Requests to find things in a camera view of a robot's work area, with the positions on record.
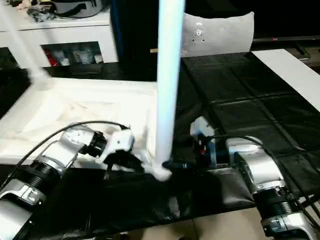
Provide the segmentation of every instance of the white paper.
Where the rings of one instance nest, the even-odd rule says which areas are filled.
[[[254,13],[229,18],[184,14],[182,57],[249,52],[254,38]]]

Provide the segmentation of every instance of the black tablecloth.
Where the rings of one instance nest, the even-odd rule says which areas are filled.
[[[48,71],[56,77],[155,81],[155,63]],[[22,79],[11,78],[16,82]],[[6,93],[10,89],[19,93],[26,86],[5,85],[0,102],[9,99]],[[200,116],[219,134],[260,138],[307,193],[320,193],[320,113],[253,54],[182,60],[172,151],[175,161],[194,162],[189,131],[191,122]],[[11,169],[9,165],[0,167],[0,182]],[[36,213],[38,221],[29,239],[104,236],[251,207],[254,202],[242,178],[231,168],[175,173],[167,182],[148,174],[123,172],[113,172],[106,181],[102,170],[69,169]]]

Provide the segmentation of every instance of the cabinet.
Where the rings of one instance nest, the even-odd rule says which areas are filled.
[[[98,57],[98,59],[102,59],[104,63],[118,61],[109,9],[87,18],[56,18],[37,23],[28,16],[25,10],[17,11],[11,6],[6,6],[5,8],[20,30],[19,33],[22,39],[25,40],[25,44],[41,67],[51,66],[44,50],[48,48],[63,50],[68,47],[72,49],[77,48],[75,46],[78,46],[79,43],[82,48],[86,48],[83,47],[86,45],[85,43],[88,43],[87,46],[97,44],[97,47],[93,49],[99,49],[101,57]],[[0,21],[0,48],[7,48],[21,68],[28,67],[28,63],[19,48],[15,46],[2,21]]]

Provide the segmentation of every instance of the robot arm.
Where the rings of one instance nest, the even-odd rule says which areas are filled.
[[[214,139],[209,143],[199,142],[201,137],[214,133],[204,117],[195,120],[190,133],[209,159],[210,166],[217,165]],[[261,224],[267,237],[277,239],[317,240],[314,228],[296,206],[295,199],[274,159],[260,145],[243,138],[229,138],[225,142],[229,165],[240,171],[256,207],[261,215]]]
[[[107,139],[85,125],[68,128],[52,142],[30,166],[21,167],[0,190],[0,240],[24,239],[34,224],[32,214],[43,204],[78,154],[96,158],[96,163],[111,170],[143,171],[164,181],[171,172],[152,166],[145,148],[134,148],[129,128],[115,131]]]
[[[78,153],[100,156],[106,145],[101,132],[75,126],[64,131],[30,166],[20,168],[0,191],[0,239],[23,239],[34,224],[33,211],[43,204]]]

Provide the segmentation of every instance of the white plastic tube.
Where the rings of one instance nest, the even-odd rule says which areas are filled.
[[[169,160],[176,114],[185,0],[160,0],[155,161]]]
[[[28,63],[28,73],[30,80],[33,83],[41,83],[42,85],[49,85],[51,84],[50,76],[47,74],[45,70],[43,70],[40,66],[37,65],[35,58],[28,50],[28,47],[22,40],[21,36],[18,33],[18,30],[15,26],[15,23],[10,18],[10,16],[7,14],[6,9],[7,6],[4,6],[2,3],[0,3],[0,19],[4,22],[7,31],[12,37],[12,40],[15,43],[16,48],[19,49],[19,51],[22,53],[21,55],[24,56],[26,62]]]

